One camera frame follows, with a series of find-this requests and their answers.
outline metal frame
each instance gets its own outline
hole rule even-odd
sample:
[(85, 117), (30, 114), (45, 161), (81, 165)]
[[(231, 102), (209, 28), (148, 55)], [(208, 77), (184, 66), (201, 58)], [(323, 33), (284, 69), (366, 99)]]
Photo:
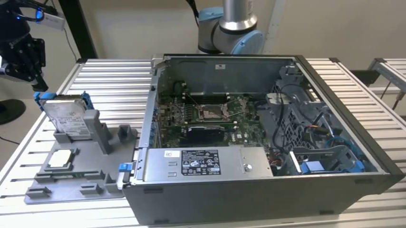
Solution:
[(371, 62), (368, 70), (376, 70), (380, 75), (406, 93), (406, 60), (376, 58)]
[(59, 0), (65, 21), (68, 22), (80, 57), (97, 58), (93, 41), (91, 38), (87, 20), (79, 0)]

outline sticker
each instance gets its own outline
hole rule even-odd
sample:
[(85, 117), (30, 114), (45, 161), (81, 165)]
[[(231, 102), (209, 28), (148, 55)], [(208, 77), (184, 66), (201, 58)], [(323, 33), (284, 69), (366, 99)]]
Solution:
[(57, 117), (57, 122), (68, 136), (89, 135), (89, 130), (81, 116)]
[(180, 151), (164, 151), (165, 158), (177, 158), (180, 156)]
[(181, 174), (184, 176), (220, 175), (217, 150), (181, 151)]
[(216, 64), (215, 67), (216, 67), (215, 68), (216, 70), (224, 70), (225, 69), (225, 64)]

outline blue cable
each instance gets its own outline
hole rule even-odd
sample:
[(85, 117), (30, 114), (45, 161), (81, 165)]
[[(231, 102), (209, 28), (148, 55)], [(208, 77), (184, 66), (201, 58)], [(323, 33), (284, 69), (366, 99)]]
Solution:
[(326, 143), (324, 143), (326, 148), (328, 148), (328, 143), (331, 140), (342, 140), (351, 147), (351, 151), (352, 151), (352, 153), (355, 153), (355, 156), (356, 157), (359, 156), (358, 151), (355, 150), (354, 144), (339, 136), (335, 136), (326, 141)]

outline white wall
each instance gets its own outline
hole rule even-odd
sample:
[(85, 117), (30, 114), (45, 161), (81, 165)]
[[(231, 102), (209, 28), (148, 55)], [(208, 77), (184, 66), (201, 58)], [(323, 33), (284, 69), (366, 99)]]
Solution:
[[(81, 0), (100, 57), (149, 58), (196, 53), (197, 27), (184, 0)], [(258, 29), (267, 32), (274, 0), (254, 0)], [(196, 0), (197, 10), (221, 0)]]
[(286, 0), (271, 52), (336, 57), (350, 69), (404, 58), (404, 9), (404, 0)]
[[(59, 9), (59, 2), (53, 0), (56, 7)], [(22, 13), (26, 15), (32, 15), (30, 10), (24, 10)], [(65, 40), (64, 32), (59, 31), (46, 26), (41, 26), (33, 22), (29, 22), (30, 26), (30, 36), (33, 38), (41, 38), (45, 41), (45, 57), (46, 57), (46, 67), (42, 68), (45, 82), (48, 84), (49, 90), (56, 91), (59, 86), (61, 85), (69, 71), (72, 70), (72, 66), (75, 64), (75, 58), (68, 47), (68, 43)], [(65, 26), (68, 37), (71, 40), (71, 44), (73, 47), (73, 51), (76, 51), (75, 41), (71, 37), (69, 27)], [(32, 87), (29, 84), (22, 82), (9, 81), (6, 79), (0, 78), (0, 100), (4, 99), (24, 99), (32, 98)]]

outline black metal post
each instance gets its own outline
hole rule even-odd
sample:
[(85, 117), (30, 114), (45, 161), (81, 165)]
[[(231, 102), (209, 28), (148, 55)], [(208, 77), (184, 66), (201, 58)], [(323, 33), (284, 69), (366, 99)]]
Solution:
[(80, 57), (84, 59), (97, 58), (79, 0), (59, 0), (59, 4), (63, 8), (64, 18), (69, 25)]

